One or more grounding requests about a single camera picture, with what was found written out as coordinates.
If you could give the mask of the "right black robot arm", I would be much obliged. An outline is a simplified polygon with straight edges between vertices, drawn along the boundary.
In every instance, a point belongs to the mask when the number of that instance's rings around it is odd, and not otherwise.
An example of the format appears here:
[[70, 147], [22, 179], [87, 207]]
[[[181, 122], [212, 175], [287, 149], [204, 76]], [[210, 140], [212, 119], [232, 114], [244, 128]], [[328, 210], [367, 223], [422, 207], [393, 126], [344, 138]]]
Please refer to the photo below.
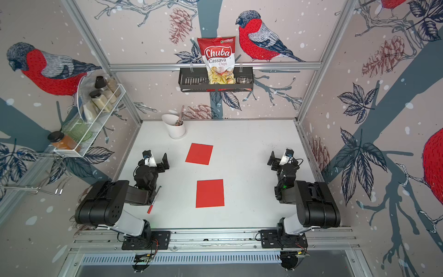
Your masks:
[[286, 149], [281, 158], [272, 152], [267, 165], [276, 172], [274, 193], [280, 204], [295, 205], [295, 214], [281, 218], [270, 244], [282, 248], [303, 247], [305, 234], [315, 229], [340, 226], [341, 216], [334, 198], [325, 182], [297, 180], [296, 172], [303, 159], [294, 158], [294, 151]]

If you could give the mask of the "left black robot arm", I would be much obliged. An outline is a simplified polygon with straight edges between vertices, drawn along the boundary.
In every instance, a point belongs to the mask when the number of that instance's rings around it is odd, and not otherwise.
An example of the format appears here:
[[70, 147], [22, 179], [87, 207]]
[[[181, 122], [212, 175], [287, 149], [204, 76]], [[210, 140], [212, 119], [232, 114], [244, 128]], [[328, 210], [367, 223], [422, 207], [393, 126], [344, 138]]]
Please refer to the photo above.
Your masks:
[[150, 244], [152, 241], [150, 223], [125, 211], [124, 205], [152, 207], [159, 193], [157, 188], [159, 174], [169, 168], [167, 154], [164, 154], [162, 161], [157, 163], [152, 152], [145, 150], [142, 160], [138, 162], [133, 172], [136, 184], [131, 186], [128, 180], [96, 182], [76, 209], [76, 223], [107, 227]]

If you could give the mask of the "red marker pen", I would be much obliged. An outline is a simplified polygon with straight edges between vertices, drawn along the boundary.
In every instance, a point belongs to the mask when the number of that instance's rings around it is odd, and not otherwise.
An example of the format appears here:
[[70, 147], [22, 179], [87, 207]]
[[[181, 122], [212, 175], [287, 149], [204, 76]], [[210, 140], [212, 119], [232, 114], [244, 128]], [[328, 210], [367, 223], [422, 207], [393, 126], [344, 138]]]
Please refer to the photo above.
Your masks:
[[157, 198], [159, 196], [159, 192], [160, 192], [161, 188], [162, 188], [162, 186], [159, 186], [159, 188], [157, 189], [157, 191], [155, 193], [155, 197], [154, 197], [154, 199], [153, 199], [153, 201], [152, 201], [152, 203], [151, 203], [151, 205], [150, 205], [150, 207], [149, 207], [149, 209], [147, 211], [147, 214], [151, 213], [151, 211], [153, 209], [153, 206], [154, 206], [154, 203], [155, 203], [155, 201], [157, 200]]

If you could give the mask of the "white utensil cup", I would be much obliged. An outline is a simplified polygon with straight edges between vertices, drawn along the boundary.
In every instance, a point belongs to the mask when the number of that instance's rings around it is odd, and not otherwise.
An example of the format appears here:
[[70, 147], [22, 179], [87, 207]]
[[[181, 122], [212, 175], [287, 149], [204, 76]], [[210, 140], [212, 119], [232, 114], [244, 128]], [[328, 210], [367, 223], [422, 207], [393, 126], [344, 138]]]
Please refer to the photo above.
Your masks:
[[179, 116], [174, 114], [162, 115], [162, 121], [166, 126], [168, 135], [172, 139], [181, 139], [187, 134], [184, 123], [177, 123], [178, 120]]

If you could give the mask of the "green contents glass jar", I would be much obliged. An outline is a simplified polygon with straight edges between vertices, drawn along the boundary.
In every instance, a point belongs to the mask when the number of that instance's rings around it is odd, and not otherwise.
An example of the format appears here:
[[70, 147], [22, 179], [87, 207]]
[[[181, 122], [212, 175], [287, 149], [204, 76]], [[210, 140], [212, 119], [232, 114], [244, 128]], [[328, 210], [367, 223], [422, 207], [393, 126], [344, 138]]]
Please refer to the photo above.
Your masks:
[[62, 127], [61, 132], [71, 137], [75, 142], [82, 143], [92, 137], [92, 132], [89, 128], [90, 125], [82, 119], [73, 118]]

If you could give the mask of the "black-lid spice jar lower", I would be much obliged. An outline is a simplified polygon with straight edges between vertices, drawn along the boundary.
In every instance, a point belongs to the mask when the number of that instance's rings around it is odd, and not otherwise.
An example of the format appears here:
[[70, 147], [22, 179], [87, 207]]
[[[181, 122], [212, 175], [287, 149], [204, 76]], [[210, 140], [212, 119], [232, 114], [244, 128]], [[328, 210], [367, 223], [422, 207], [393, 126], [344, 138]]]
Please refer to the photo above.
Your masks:
[[111, 113], [112, 105], [110, 101], [99, 90], [90, 92], [90, 98], [97, 108], [103, 113]]

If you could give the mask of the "black-lid spice jar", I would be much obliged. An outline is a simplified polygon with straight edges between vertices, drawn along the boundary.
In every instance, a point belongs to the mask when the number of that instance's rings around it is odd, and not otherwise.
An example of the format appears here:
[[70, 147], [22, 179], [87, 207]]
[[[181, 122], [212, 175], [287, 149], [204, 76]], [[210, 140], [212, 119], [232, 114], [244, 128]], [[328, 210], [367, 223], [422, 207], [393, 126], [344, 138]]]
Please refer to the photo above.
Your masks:
[[97, 76], [95, 80], [95, 88], [100, 90], [108, 99], [112, 95], [118, 98], [121, 94], [117, 82], [111, 77]]
[[112, 105], [110, 101], [99, 90], [90, 92], [90, 98], [97, 108], [103, 113], [111, 113]]

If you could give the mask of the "orange spice jar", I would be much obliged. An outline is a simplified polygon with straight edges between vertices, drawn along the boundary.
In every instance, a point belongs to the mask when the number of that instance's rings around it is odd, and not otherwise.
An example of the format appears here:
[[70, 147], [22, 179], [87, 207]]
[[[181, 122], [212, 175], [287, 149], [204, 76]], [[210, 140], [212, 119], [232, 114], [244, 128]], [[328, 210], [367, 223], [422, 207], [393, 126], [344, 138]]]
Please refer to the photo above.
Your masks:
[[81, 146], [70, 136], [61, 131], [55, 131], [47, 136], [48, 141], [59, 150], [75, 150], [79, 152]]

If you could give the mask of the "black-lid spice jar upper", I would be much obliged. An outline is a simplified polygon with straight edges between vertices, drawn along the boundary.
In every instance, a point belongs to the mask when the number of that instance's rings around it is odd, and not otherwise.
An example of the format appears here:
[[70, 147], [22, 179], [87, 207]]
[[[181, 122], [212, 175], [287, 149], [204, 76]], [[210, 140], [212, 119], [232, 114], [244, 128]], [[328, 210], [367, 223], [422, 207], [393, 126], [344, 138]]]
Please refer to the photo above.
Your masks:
[[112, 95], [118, 98], [121, 94], [117, 82], [111, 77], [97, 76], [95, 80], [95, 88], [100, 90], [108, 99]]

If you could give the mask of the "Chuba cassava chips bag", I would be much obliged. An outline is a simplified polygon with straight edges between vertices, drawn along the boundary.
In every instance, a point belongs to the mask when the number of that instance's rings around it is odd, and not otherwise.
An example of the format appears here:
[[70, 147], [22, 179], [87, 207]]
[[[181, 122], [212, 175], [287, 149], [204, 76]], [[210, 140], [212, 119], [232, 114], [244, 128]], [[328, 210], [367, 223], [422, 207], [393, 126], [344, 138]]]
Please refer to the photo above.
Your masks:
[[210, 85], [235, 84], [235, 37], [198, 38]]

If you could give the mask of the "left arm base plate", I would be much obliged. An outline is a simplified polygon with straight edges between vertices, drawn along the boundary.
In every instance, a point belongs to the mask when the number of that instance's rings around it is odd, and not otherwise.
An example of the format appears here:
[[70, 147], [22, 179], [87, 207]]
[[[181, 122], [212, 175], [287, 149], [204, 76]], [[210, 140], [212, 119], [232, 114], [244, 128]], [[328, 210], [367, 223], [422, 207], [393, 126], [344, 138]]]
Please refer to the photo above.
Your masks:
[[170, 231], [151, 231], [150, 238], [127, 236], [122, 243], [122, 250], [167, 250], [170, 243]]

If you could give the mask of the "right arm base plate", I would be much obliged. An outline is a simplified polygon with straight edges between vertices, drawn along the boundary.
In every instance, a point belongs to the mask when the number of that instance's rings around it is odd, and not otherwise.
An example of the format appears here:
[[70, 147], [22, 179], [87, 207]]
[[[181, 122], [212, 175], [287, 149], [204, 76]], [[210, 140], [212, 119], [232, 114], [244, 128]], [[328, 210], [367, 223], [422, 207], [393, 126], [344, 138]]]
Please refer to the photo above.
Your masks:
[[287, 235], [277, 229], [262, 229], [258, 234], [260, 235], [261, 247], [264, 249], [306, 249], [308, 247], [308, 240], [304, 234]]

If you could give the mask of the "aluminium mounting rail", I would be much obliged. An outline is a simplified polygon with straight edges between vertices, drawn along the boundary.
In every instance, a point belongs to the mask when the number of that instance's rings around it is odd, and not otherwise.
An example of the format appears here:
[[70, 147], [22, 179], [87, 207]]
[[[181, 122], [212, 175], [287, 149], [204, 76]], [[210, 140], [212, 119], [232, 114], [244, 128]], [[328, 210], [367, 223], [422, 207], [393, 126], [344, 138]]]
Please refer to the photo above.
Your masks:
[[59, 273], [76, 276], [82, 266], [146, 266], [229, 263], [289, 263], [329, 251], [343, 257], [355, 277], [371, 277], [358, 240], [350, 227], [319, 229], [289, 241], [271, 228], [155, 229], [151, 243], [136, 238], [114, 238], [110, 231], [84, 231], [68, 248]]

